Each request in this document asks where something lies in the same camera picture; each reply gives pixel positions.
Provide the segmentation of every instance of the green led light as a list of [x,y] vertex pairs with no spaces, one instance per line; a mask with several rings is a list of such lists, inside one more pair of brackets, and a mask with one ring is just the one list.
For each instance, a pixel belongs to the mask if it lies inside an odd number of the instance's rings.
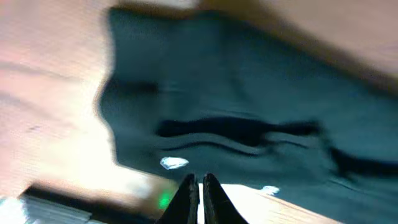
[[172,200],[172,194],[170,192],[163,192],[159,197],[159,201],[157,202],[157,207],[159,209],[164,210],[169,206],[171,200]]

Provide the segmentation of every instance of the white tag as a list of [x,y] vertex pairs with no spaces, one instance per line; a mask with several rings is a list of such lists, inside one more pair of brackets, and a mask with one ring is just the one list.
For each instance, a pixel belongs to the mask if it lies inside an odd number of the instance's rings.
[[160,160],[160,164],[162,165],[162,167],[167,170],[178,169],[186,166],[188,163],[189,162],[186,159],[178,157],[165,157]]
[[279,188],[274,186],[264,186],[261,191],[266,193],[267,195],[275,195],[279,192]]

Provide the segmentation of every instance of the teal fabric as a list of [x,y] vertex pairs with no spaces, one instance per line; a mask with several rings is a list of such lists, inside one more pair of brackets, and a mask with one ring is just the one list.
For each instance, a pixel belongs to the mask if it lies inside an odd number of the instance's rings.
[[[100,109],[120,164],[177,181],[212,172],[221,183],[275,185],[277,197],[339,221],[396,222],[397,98],[215,12],[168,20],[112,9],[109,24],[114,70]],[[322,134],[265,136],[284,143],[262,156],[214,134],[156,134],[164,121],[219,117],[316,121]],[[163,157],[189,164],[166,170]]]

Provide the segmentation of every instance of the folded garment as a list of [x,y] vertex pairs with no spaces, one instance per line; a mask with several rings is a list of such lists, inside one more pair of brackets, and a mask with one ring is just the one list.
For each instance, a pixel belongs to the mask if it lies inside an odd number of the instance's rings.
[[398,99],[216,12],[111,9],[100,101],[124,166],[275,186],[343,222],[398,218]]

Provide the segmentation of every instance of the dark cloth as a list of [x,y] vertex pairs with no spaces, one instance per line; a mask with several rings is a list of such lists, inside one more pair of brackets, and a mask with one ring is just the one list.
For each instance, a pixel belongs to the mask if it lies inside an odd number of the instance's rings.
[[[396,222],[397,98],[215,12],[112,9],[109,24],[114,69],[100,110],[120,164],[273,185],[339,221]],[[167,170],[165,157],[189,163]]]

